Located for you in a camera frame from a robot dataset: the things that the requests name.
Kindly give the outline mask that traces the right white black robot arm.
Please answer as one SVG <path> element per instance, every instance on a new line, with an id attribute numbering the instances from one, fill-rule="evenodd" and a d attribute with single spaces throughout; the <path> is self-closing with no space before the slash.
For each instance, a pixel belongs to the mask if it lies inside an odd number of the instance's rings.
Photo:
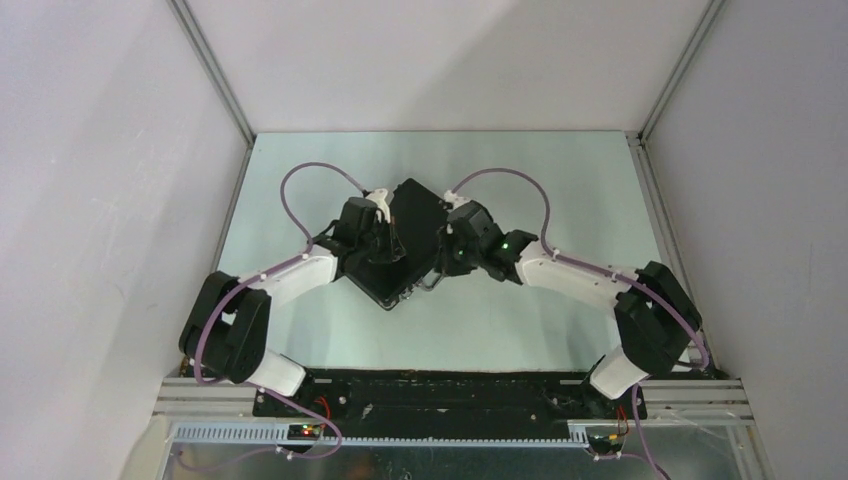
<path id="1" fill-rule="evenodd" d="M 585 411 L 606 418 L 622 395 L 650 376 L 670 372 L 698 341 L 702 317 L 674 273 L 650 261 L 642 268 L 599 267 L 567 258 L 535 234 L 503 232 L 480 203 L 447 192 L 436 271 L 445 277 L 476 269 L 499 282 L 560 293 L 603 312 L 616 323 L 619 344 L 588 375 Z"/>

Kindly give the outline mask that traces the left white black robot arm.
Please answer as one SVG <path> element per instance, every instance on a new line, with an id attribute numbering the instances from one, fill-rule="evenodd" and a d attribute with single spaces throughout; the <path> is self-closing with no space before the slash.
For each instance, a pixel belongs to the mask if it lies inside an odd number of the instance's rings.
<path id="1" fill-rule="evenodd" d="M 305 367 L 267 345 L 271 311 L 362 263 L 403 258 L 390 198 L 385 188 L 349 198 L 340 217 L 311 238 L 304 253 L 264 271 L 244 278 L 210 274 L 179 337 L 180 351 L 216 380 L 278 393 L 278 404 L 292 416 L 311 412 L 316 390 L 304 382 Z"/>

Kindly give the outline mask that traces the black poker set case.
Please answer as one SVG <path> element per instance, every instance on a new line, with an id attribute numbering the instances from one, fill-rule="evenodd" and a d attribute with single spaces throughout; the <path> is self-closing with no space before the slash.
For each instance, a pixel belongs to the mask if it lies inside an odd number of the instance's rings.
<path id="1" fill-rule="evenodd" d="M 391 192 L 391 215 L 406 255 L 391 264 L 373 264 L 358 255 L 340 256 L 340 271 L 386 311 L 411 293 L 435 266 L 439 231 L 447 208 L 436 193 L 408 178 Z"/>

